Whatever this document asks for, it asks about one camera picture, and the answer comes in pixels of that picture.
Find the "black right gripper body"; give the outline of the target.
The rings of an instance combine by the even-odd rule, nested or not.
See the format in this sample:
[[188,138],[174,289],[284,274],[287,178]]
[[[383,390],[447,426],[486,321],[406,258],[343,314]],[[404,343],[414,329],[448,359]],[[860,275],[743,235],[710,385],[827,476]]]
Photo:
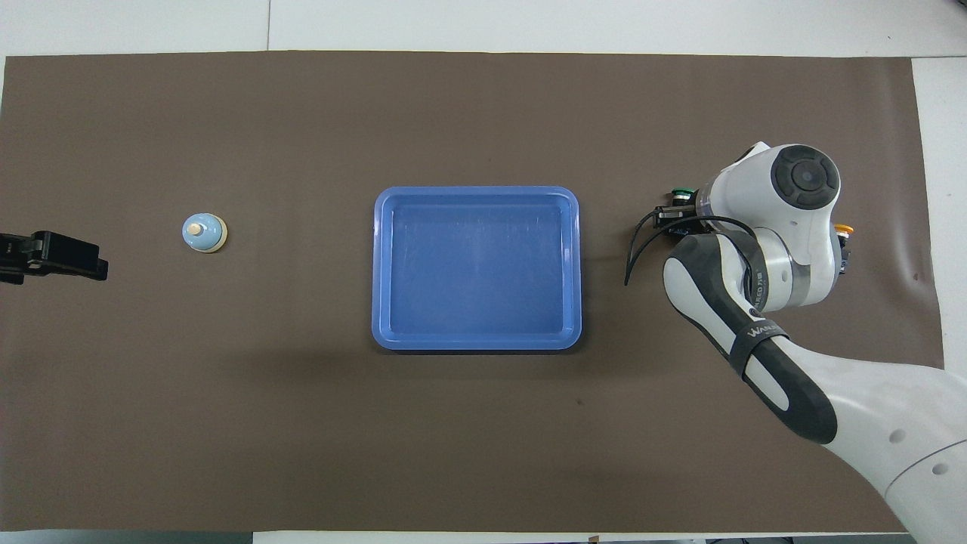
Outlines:
[[653,228],[672,237],[708,233],[704,221],[698,219],[695,206],[657,206]]

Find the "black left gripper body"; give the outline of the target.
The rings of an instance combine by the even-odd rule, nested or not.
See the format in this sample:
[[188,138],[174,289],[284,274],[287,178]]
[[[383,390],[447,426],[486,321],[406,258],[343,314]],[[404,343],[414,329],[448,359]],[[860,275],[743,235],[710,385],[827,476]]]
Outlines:
[[1,234],[1,282],[21,285],[25,277],[76,276],[94,266],[99,246],[48,230],[30,236]]

